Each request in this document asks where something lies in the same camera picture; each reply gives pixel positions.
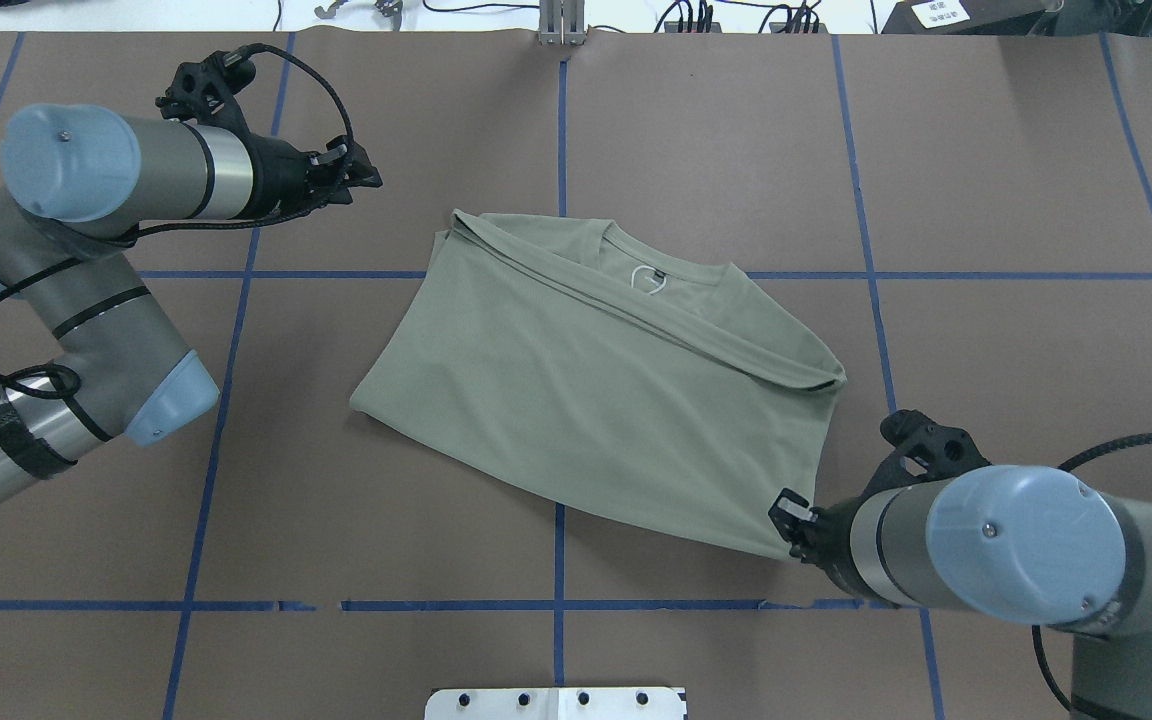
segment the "black cable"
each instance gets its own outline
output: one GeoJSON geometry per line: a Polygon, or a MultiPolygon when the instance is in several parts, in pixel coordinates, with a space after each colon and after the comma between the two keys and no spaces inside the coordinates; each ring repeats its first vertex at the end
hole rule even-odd
{"type": "Polygon", "coordinates": [[[1078,468],[1078,465],[1083,465],[1086,464],[1087,462],[1091,462],[1092,460],[1097,460],[1097,457],[1101,457],[1101,455],[1108,455],[1112,452],[1126,450],[1126,448],[1138,447],[1143,445],[1152,445],[1152,433],[1120,437],[1117,439],[1111,439],[1109,442],[1101,442],[1101,445],[1087,448],[1087,450],[1079,452],[1078,455],[1075,455],[1069,460],[1061,462],[1061,464],[1058,467],[1058,470],[1066,470],[1066,472],[1069,473],[1069,471],[1073,470],[1074,468],[1078,468]]]}
{"type": "Polygon", "coordinates": [[[1047,683],[1047,689],[1056,697],[1060,706],[1069,711],[1069,698],[1064,697],[1064,694],[1061,692],[1060,685],[1056,684],[1056,679],[1052,676],[1052,668],[1047,665],[1047,651],[1043,650],[1043,627],[1030,626],[1029,631],[1034,638],[1034,659],[1038,660],[1038,670],[1043,674],[1043,682],[1047,683]]]}
{"type": "Polygon", "coordinates": [[[243,56],[243,59],[251,58],[251,55],[259,55],[260,53],[270,53],[271,55],[276,55],[287,60],[288,63],[296,65],[297,68],[303,70],[308,76],[314,78],[314,82],[319,83],[323,90],[326,91],[328,97],[332,97],[335,108],[340,114],[340,122],[344,124],[344,146],[347,149],[346,156],[339,159],[340,168],[338,169],[338,175],[333,179],[332,187],[328,191],[323,194],[323,199],[317,202],[314,205],[306,206],[306,209],[297,210],[296,213],[290,214],[279,214],[273,218],[262,218],[259,220],[243,220],[238,223],[159,223],[152,225],[152,227],[132,229],[132,232],[126,232],[115,237],[113,243],[119,245],[129,245],[134,241],[141,240],[142,237],[151,236],[151,234],[157,234],[160,232],[237,232],[238,229],[252,229],[252,228],[265,228],[270,225],[287,223],[291,220],[306,217],[312,213],[312,211],[324,209],[332,200],[332,196],[335,195],[340,188],[350,187],[346,183],[346,176],[349,172],[349,164],[353,160],[353,151],[348,150],[353,147],[353,123],[349,122],[349,113],[344,109],[344,103],[340,101],[340,96],[338,91],[328,83],[328,79],[323,77],[314,68],[306,65],[305,61],[300,58],[288,53],[288,51],[282,50],[282,47],[274,47],[273,45],[266,45],[264,41],[256,41],[252,45],[244,45],[236,50],[236,53],[243,56]]]}
{"type": "MultiPolygon", "coordinates": [[[[51,278],[61,272],[61,270],[73,268],[74,265],[82,264],[82,260],[77,258],[67,258],[51,265],[50,268],[40,270],[23,281],[20,281],[9,287],[5,287],[0,290],[0,304],[5,300],[8,300],[15,293],[23,291],[28,287],[36,283],[45,281],[45,279],[51,278]]],[[[22,393],[22,395],[28,395],[29,397],[40,397],[41,400],[65,400],[65,397],[73,397],[74,393],[78,392],[82,387],[82,378],[78,378],[78,373],[74,372],[71,367],[56,364],[45,364],[45,365],[31,365],[17,370],[17,372],[3,374],[0,373],[0,384],[3,387],[13,388],[14,391],[22,393]],[[45,377],[51,380],[52,387],[55,389],[36,389],[22,384],[24,378],[40,378],[45,377]]]]}
{"type": "Polygon", "coordinates": [[[812,8],[809,8],[806,0],[794,9],[794,17],[790,22],[785,23],[781,28],[781,32],[785,35],[799,35],[808,32],[808,29],[812,26],[812,8]]]}
{"type": "MultiPolygon", "coordinates": [[[[1069,460],[1061,462],[1056,465],[1059,470],[1066,470],[1069,473],[1070,470],[1085,465],[1097,457],[1101,457],[1111,454],[1112,452],[1126,450],[1129,447],[1139,447],[1143,445],[1152,445],[1152,433],[1139,433],[1135,435],[1126,435],[1115,439],[1111,439],[1109,442],[1101,442],[1096,447],[1089,447],[1084,452],[1079,452],[1078,455],[1070,457],[1069,460]]],[[[1060,685],[1056,684],[1056,679],[1052,676],[1052,668],[1047,665],[1047,651],[1043,650],[1043,629],[1040,626],[1030,626],[1030,634],[1033,635],[1034,639],[1034,660],[1038,661],[1038,670],[1043,674],[1043,682],[1047,683],[1047,689],[1052,691],[1052,696],[1056,698],[1061,707],[1064,710],[1070,710],[1069,698],[1061,692],[1060,685]]]]}
{"type": "Polygon", "coordinates": [[[434,8],[433,5],[429,3],[429,0],[420,0],[420,5],[425,5],[425,9],[431,13],[463,13],[467,10],[483,10],[485,8],[502,8],[506,10],[539,10],[539,5],[521,5],[521,3],[479,3],[479,5],[467,5],[463,8],[434,8]]]}
{"type": "Polygon", "coordinates": [[[768,10],[767,14],[763,15],[763,22],[758,25],[759,35],[763,33],[764,29],[767,29],[767,20],[772,18],[772,14],[776,13],[776,10],[785,10],[785,23],[787,26],[790,24],[790,18],[794,17],[794,8],[790,8],[790,6],[786,3],[772,5],[772,9],[768,10]]]}
{"type": "MultiPolygon", "coordinates": [[[[339,159],[340,167],[338,168],[338,174],[335,174],[335,177],[333,179],[332,185],[328,188],[328,191],[324,194],[323,200],[317,202],[314,205],[308,206],[308,209],[297,210],[296,213],[280,214],[273,218],[264,218],[260,220],[247,220],[247,222],[241,222],[241,223],[154,225],[154,227],[145,229],[136,229],[136,232],[123,233],[122,236],[108,241],[109,243],[114,243],[114,245],[129,245],[129,243],[138,238],[161,232],[185,232],[185,229],[245,229],[245,228],[268,227],[268,225],[274,225],[274,223],[285,223],[288,222],[288,220],[303,218],[318,209],[324,209],[324,206],[328,205],[328,202],[332,200],[332,196],[334,196],[340,190],[340,188],[349,187],[349,183],[346,182],[346,176],[349,173],[349,164],[351,164],[353,160],[353,146],[355,146],[355,141],[353,141],[353,123],[349,122],[349,113],[344,108],[344,103],[340,100],[338,91],[335,91],[335,89],[332,86],[332,83],[328,83],[326,78],[324,78],[314,68],[311,68],[310,65],[306,65],[305,61],[301,60],[300,58],[296,58],[291,53],[288,53],[288,51],[282,50],[282,47],[274,47],[273,45],[264,44],[264,41],[257,41],[256,44],[252,45],[244,45],[242,47],[238,47],[238,50],[236,50],[236,53],[238,55],[242,55],[244,60],[251,58],[251,55],[259,55],[260,53],[270,53],[279,58],[282,58],[283,60],[287,60],[288,63],[296,65],[297,68],[308,74],[308,76],[310,76],[311,78],[314,78],[314,81],[319,83],[320,86],[323,86],[323,90],[326,91],[326,94],[328,94],[328,97],[332,97],[332,101],[333,104],[335,104],[335,108],[338,108],[338,113],[340,114],[340,122],[344,124],[346,154],[343,154],[342,158],[339,159]]],[[[24,278],[23,281],[18,281],[12,285],[10,287],[3,288],[3,290],[0,291],[0,304],[1,302],[8,300],[9,297],[17,295],[18,291],[23,291],[28,287],[33,286],[35,283],[45,281],[45,279],[51,278],[51,275],[55,275],[56,273],[63,272],[63,270],[73,268],[74,265],[78,264],[82,264],[82,260],[78,260],[77,258],[65,259],[61,260],[60,263],[56,263],[55,265],[51,265],[50,268],[40,270],[40,272],[37,272],[32,275],[29,275],[28,278],[24,278]]],[[[23,367],[21,370],[17,370],[17,372],[9,374],[0,373],[0,384],[6,388],[14,389],[18,393],[22,393],[22,395],[28,395],[29,397],[40,397],[41,400],[65,400],[65,397],[73,397],[74,395],[76,395],[78,388],[82,387],[82,378],[78,376],[78,373],[74,372],[73,367],[67,367],[65,365],[50,363],[44,365],[31,365],[28,367],[23,367]],[[20,382],[22,381],[22,379],[38,378],[38,377],[46,377],[47,379],[50,379],[52,387],[54,387],[54,389],[50,391],[36,389],[32,387],[28,387],[25,384],[20,382]]]]}
{"type": "Polygon", "coordinates": [[[664,9],[664,13],[660,13],[660,18],[657,20],[657,26],[652,28],[652,32],[660,32],[660,28],[664,26],[664,20],[669,17],[669,10],[675,8],[679,8],[679,29],[681,31],[682,20],[684,20],[684,15],[682,15],[682,6],[684,5],[687,5],[687,8],[690,9],[691,0],[673,0],[673,3],[669,3],[668,8],[664,9]]]}

